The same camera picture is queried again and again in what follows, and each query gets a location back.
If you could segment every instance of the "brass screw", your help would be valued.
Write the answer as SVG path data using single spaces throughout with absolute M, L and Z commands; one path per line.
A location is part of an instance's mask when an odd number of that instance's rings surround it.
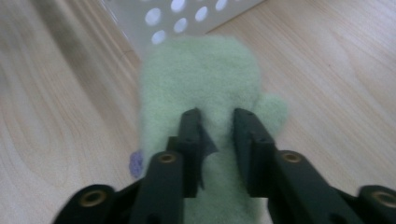
M 386 207 L 396 208 L 396 196 L 384 191 L 376 191 L 372 194 L 379 203 Z
M 163 154 L 160 157 L 160 162 L 162 163 L 170 163 L 176 160 L 176 156 L 172 154 Z
M 297 163 L 297 162 L 301 161 L 301 157 L 299 155 L 290 153 L 290 152 L 283 153 L 282 158 L 285 161 L 293 162 L 293 163 Z
M 96 206 L 97 204 L 104 202 L 106 197 L 107 195 L 104 191 L 100 189 L 93 190 L 82 195 L 79 200 L 79 205 L 83 207 Z

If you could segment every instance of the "white basket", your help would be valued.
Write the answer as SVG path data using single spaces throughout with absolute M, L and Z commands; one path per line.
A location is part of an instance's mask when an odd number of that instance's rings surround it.
M 148 46 L 178 35 L 203 35 L 263 0 L 102 0 L 142 58 Z

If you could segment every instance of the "purple object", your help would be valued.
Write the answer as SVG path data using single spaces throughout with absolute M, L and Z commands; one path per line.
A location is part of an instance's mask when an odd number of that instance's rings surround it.
M 143 155 L 141 150 L 131 154 L 129 161 L 129 171 L 134 178 L 139 178 L 143 172 Z

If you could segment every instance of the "wood grain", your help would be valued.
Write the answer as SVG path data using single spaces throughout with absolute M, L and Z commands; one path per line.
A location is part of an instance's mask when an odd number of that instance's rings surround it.
M 132 183 L 140 62 L 99 1 L 0 0 L 0 31 L 0 223 L 51 223 L 77 189 Z M 396 189 L 394 1 L 267 0 L 211 34 L 251 48 L 288 103 L 279 148 L 348 193 Z

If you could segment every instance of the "fuzzy fabric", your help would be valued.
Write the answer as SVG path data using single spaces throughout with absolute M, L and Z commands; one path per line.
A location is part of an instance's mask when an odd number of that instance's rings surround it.
M 262 92 L 261 72 L 252 53 L 230 37 L 181 37 L 153 49 L 140 77 L 141 152 L 131 158 L 134 175 L 165 150 L 176 136 L 183 112 L 199 108 L 203 125 L 219 152 L 203 165 L 205 190 L 185 200 L 186 224 L 259 223 L 262 201 L 251 199 L 242 184 L 232 141 L 233 110 L 254 112 L 270 134 L 287 117 L 278 97 Z

